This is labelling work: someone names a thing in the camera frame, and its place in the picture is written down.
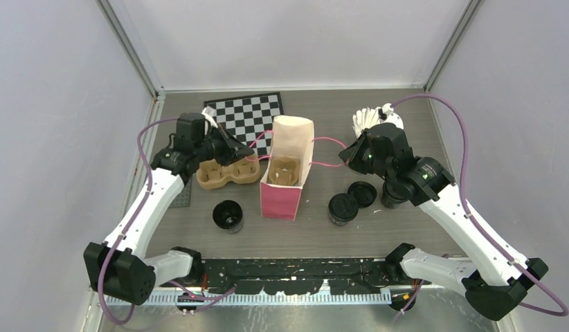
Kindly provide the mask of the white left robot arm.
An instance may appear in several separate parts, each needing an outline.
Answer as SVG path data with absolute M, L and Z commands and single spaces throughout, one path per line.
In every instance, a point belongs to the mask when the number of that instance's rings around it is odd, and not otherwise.
M 202 280 L 204 265 L 196 250 L 174 247 L 148 258 L 147 247 L 171 202 L 202 162 L 229 166 L 254 151 L 205 113 L 183 113 L 175 122 L 164 148 L 151 160 L 140 155 L 147 178 L 125 216 L 105 240 L 91 242 L 84 250 L 90 285 L 100 299 L 114 297 L 138 306 L 157 286 L 178 280 L 196 286 Z

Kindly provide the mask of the stack of black lids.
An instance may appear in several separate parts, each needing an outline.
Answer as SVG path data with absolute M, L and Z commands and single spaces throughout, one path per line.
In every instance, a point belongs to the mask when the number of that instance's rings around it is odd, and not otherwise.
M 365 181 L 357 181 L 352 183 L 347 193 L 355 198 L 360 208 L 371 206 L 377 199 L 377 189 Z

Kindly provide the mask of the pink paper bag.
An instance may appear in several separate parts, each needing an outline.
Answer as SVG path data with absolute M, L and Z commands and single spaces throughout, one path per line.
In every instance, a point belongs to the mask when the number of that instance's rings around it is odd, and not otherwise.
M 329 140 L 345 145 L 327 136 L 318 137 L 314 122 L 297 116 L 276 116 L 273 128 L 267 170 L 260 180 L 260 215 L 263 218 L 294 220 L 300 206 L 303 186 L 309 176 L 314 143 Z

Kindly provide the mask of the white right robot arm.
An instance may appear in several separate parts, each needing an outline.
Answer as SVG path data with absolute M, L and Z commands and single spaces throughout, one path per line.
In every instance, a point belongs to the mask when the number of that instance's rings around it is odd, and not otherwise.
M 548 271 L 542 259 L 527 258 L 498 236 L 487 222 L 471 220 L 473 209 L 460 199 L 454 177 L 436 159 L 414 156 L 403 129 L 377 124 L 362 131 L 339 153 L 343 164 L 383 179 L 381 202 L 396 208 L 410 202 L 435 220 L 471 263 L 435 256 L 401 243 L 385 258 L 390 281 L 422 279 L 465 297 L 479 314 L 499 321 L 521 304 Z

